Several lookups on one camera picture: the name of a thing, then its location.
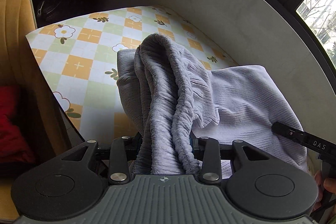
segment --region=chair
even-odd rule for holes
[[[38,163],[71,148],[59,106],[40,71],[26,35],[36,29],[31,0],[0,0],[0,85],[21,87],[17,119]],[[13,179],[0,179],[0,223],[18,217]]]

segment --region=lavender cloth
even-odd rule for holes
[[[306,149],[271,132],[273,122],[302,130],[265,68],[206,70],[185,47],[152,34],[136,49],[117,54],[120,99],[143,143],[134,174],[194,174],[200,163],[189,143],[209,136],[242,139],[302,170]],[[223,178],[231,175],[222,161]]]

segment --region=wall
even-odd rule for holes
[[[300,37],[264,0],[104,0],[102,10],[172,8],[240,65],[264,66],[304,130],[336,143],[336,96]]]

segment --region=checkered tablecloth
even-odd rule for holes
[[[187,20],[158,6],[80,16],[26,37],[51,90],[79,133],[85,139],[110,143],[137,132],[120,103],[117,51],[137,48],[155,32],[185,46],[206,69],[237,65]]]

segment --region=red cloth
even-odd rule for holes
[[[35,157],[20,129],[11,123],[16,115],[20,87],[0,86],[0,163],[35,163]]]

